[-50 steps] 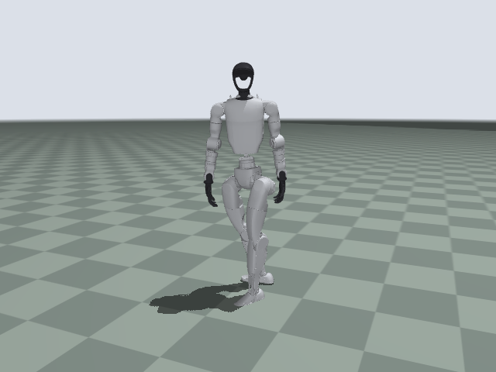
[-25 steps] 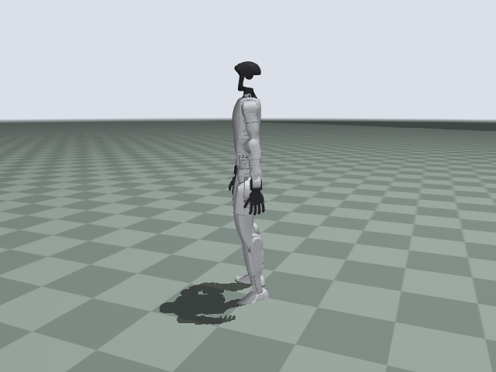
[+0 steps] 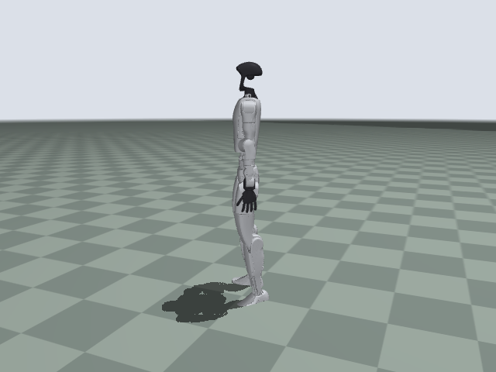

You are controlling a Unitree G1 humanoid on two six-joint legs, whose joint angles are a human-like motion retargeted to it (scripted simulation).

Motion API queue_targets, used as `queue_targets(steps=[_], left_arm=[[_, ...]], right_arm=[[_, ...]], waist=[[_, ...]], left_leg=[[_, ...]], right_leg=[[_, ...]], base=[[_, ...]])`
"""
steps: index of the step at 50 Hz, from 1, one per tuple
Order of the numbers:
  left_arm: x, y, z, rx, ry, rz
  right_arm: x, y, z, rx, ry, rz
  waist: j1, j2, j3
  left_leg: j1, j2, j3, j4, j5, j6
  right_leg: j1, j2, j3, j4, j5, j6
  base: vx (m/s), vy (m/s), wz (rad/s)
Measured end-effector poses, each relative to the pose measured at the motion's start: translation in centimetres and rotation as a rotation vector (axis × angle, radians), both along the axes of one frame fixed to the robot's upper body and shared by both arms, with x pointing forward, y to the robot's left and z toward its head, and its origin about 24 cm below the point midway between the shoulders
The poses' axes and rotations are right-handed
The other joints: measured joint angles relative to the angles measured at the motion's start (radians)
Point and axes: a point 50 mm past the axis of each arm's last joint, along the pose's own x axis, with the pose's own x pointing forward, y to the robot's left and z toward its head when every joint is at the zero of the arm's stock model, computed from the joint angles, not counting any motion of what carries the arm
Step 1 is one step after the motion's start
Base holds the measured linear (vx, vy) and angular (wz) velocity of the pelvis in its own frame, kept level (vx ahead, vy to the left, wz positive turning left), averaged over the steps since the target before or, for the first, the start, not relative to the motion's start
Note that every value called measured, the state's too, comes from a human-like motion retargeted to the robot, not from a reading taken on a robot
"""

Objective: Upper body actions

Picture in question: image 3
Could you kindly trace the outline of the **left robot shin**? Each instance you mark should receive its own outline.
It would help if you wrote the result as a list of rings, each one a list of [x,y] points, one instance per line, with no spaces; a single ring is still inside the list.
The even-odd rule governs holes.
[[[243,252],[246,263],[247,273],[249,274],[250,284],[252,286],[254,296],[262,294],[261,275],[264,270],[264,242],[260,237],[253,238],[250,250],[247,249],[246,244],[243,244]],[[254,292],[255,291],[255,292]],[[260,293],[260,294],[259,294]]]

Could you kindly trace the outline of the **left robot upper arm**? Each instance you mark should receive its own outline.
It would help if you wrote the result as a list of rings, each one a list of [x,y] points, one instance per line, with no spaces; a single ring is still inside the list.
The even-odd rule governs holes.
[[[243,144],[246,140],[252,140],[255,146],[257,104],[250,100],[243,101],[240,106],[240,111],[245,138],[239,141],[238,148],[240,151],[245,152]]]

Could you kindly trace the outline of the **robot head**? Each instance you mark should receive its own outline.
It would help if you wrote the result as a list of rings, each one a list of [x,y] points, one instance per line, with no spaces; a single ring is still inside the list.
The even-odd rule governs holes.
[[[251,98],[258,99],[258,97],[256,96],[256,94],[254,92],[254,89],[245,87],[243,85],[243,83],[244,83],[245,77],[248,80],[253,80],[254,76],[261,76],[263,73],[261,67],[254,62],[245,62],[245,63],[238,65],[236,67],[236,69],[241,74],[241,81],[240,81],[239,90],[245,91],[245,94],[251,94]],[[244,94],[243,98],[245,97],[245,94]]]

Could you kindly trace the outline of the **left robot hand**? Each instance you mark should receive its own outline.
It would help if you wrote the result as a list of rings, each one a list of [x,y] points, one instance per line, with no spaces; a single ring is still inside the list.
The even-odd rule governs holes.
[[[246,213],[249,211],[249,204],[250,204],[250,212],[253,211],[253,202],[254,202],[254,210],[257,210],[257,197],[255,192],[253,191],[255,189],[255,179],[254,179],[254,186],[253,187],[246,187],[246,178],[243,180],[243,189],[245,191],[243,192],[243,196],[240,198],[240,200],[237,202],[236,206],[240,204],[240,202],[243,200],[243,208],[242,211],[244,211],[245,206],[246,206]]]

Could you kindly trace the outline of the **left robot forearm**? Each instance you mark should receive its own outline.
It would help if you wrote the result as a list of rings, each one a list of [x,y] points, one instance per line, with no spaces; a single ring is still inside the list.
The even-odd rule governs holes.
[[[245,167],[243,175],[246,178],[246,187],[253,187],[255,176],[255,170],[253,168],[255,167],[256,150],[253,141],[250,139],[244,142],[243,147],[245,150],[245,153],[242,155],[243,167]]]

